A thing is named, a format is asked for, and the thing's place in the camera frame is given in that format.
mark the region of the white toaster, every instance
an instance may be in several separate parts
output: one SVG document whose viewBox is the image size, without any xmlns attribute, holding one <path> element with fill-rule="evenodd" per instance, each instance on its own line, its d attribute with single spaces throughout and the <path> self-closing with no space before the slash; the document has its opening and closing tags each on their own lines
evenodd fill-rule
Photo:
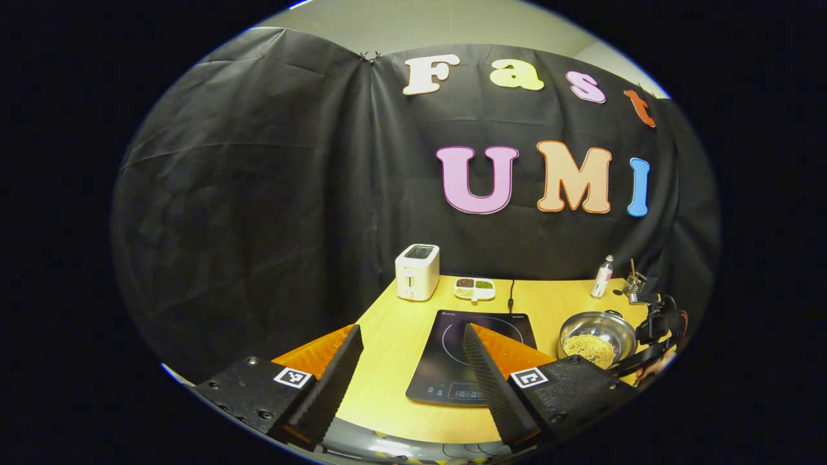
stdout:
<svg viewBox="0 0 827 465">
<path fill-rule="evenodd" d="M 407 300 L 428 300 L 439 282 L 439 247 L 413 244 L 396 257 L 396 294 Z"/>
</svg>

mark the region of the spray bottle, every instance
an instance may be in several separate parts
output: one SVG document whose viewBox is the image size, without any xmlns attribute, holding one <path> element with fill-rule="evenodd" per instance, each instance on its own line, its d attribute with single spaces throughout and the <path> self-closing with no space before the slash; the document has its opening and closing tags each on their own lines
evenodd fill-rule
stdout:
<svg viewBox="0 0 827 465">
<path fill-rule="evenodd" d="M 612 272 L 614 272 L 612 261 L 614 261 L 613 256 L 606 256 L 606 261 L 597 270 L 595 285 L 591 288 L 591 296 L 595 299 L 603 297 L 603 294 L 606 293 L 606 287 L 609 285 L 609 280 L 612 279 Z"/>
</svg>

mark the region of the yellow table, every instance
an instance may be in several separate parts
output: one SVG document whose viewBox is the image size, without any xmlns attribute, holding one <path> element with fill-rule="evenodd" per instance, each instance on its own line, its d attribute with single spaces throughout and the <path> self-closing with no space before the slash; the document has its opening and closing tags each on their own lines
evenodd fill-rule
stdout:
<svg viewBox="0 0 827 465">
<path fill-rule="evenodd" d="M 496 297 L 476 304 L 453 294 L 456 276 L 442 276 L 431 299 L 412 302 L 396 295 L 396 281 L 359 318 L 365 349 L 337 417 L 382 434 L 436 443 L 485 443 L 500 436 L 485 407 L 425 405 L 405 396 L 440 309 L 466 312 L 508 311 L 511 280 L 493 280 Z M 573 314 L 613 309 L 637 327 L 646 319 L 646 305 L 629 305 L 625 279 L 611 280 L 602 299 L 592 299 L 593 280 L 514 283 L 516 314 L 527 314 L 537 349 L 557 357 L 560 327 Z M 622 378 L 629 384 L 634 374 Z"/>
</svg>

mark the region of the metal bowl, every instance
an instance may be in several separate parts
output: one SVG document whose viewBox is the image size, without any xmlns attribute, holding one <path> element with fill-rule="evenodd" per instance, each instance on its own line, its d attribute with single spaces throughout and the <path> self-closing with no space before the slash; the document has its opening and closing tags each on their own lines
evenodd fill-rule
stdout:
<svg viewBox="0 0 827 465">
<path fill-rule="evenodd" d="M 623 315 L 614 310 L 605 312 L 584 312 L 567 319 L 560 328 L 560 340 L 557 343 L 557 356 L 568 357 L 563 345 L 573 336 L 590 334 L 603 339 L 614 349 L 614 365 L 620 360 L 633 355 L 638 350 L 638 340 L 634 337 L 634 328 L 623 319 Z"/>
</svg>

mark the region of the induction cooktop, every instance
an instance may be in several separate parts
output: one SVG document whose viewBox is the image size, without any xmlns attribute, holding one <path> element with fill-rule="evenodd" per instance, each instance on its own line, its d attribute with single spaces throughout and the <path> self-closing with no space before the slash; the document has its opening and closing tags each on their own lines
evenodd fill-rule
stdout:
<svg viewBox="0 0 827 465">
<path fill-rule="evenodd" d="M 439 405 L 485 405 L 482 389 L 462 349 L 467 323 L 478 324 L 537 348 L 526 314 L 483 314 L 439 310 L 422 358 L 405 395 L 410 400 Z"/>
</svg>

